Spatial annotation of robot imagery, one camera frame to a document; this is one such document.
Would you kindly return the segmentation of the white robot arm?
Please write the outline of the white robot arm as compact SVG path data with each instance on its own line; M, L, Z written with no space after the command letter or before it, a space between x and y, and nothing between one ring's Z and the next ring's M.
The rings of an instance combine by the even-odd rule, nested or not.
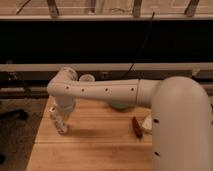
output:
M147 107L153 171L213 171L213 111L205 89L191 78L83 82L74 69L63 67L47 92L63 113L76 98Z

